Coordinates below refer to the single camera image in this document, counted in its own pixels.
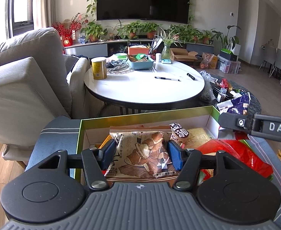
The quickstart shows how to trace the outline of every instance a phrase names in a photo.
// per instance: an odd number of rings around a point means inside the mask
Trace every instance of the white tabletop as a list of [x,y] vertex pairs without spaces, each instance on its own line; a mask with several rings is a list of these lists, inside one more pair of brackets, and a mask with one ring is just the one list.
[[[172,61],[155,63],[151,70],[137,70],[126,74],[108,74],[104,80],[94,80],[92,68],[85,74],[84,83],[94,93],[112,100],[161,104],[187,100],[197,96],[204,88],[204,79],[194,68]],[[192,80],[187,73],[196,78]],[[157,77],[179,79],[161,80]]]

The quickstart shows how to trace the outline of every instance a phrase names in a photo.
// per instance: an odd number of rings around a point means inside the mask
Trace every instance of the ribbed gray plate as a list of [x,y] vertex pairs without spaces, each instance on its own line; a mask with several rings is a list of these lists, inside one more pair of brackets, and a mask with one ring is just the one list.
[[224,223],[204,211],[189,193],[168,183],[121,183],[92,193],[83,207],[59,222],[27,225],[11,220],[3,230],[280,230],[272,221],[254,226]]

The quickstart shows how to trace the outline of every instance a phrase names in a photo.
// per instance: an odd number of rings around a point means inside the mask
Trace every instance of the beige curtain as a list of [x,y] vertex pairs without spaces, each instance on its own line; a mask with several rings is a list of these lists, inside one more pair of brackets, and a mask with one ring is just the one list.
[[34,29],[51,27],[56,22],[55,0],[33,0]]

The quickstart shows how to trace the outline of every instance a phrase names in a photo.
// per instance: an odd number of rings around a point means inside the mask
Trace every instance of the white lid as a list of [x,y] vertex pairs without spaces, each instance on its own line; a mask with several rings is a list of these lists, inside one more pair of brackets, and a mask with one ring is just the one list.
[[101,62],[101,61],[105,61],[106,57],[97,57],[97,58],[93,58],[91,59],[91,62]]

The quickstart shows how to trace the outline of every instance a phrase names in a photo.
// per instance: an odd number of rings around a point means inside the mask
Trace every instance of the television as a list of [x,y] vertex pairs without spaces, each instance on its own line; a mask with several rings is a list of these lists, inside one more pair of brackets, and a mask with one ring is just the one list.
[[157,20],[188,23],[189,0],[97,0],[97,21]]

